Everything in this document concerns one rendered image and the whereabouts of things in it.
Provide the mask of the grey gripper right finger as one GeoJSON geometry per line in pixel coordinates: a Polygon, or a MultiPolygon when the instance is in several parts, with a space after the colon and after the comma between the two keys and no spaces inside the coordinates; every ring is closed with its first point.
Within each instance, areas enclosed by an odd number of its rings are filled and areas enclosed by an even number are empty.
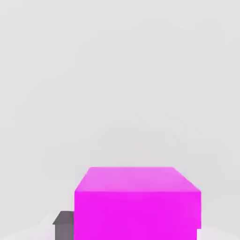
{"type": "Polygon", "coordinates": [[[197,240],[228,240],[227,238],[227,233],[207,225],[197,230],[197,240]]]}

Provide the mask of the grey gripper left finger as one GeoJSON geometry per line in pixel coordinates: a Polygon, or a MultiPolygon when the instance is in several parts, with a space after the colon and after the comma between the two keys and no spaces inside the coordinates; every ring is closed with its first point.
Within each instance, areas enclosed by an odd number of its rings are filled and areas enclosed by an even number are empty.
{"type": "Polygon", "coordinates": [[[62,210],[55,219],[49,216],[40,224],[34,240],[74,240],[74,212],[62,210]]]}

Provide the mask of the small magenta cube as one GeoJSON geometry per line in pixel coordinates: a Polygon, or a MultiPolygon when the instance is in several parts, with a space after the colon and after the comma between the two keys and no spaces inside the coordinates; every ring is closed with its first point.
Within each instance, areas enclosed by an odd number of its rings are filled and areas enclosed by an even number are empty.
{"type": "Polygon", "coordinates": [[[172,167],[91,167],[74,194],[74,240],[197,240],[201,191],[172,167]]]}

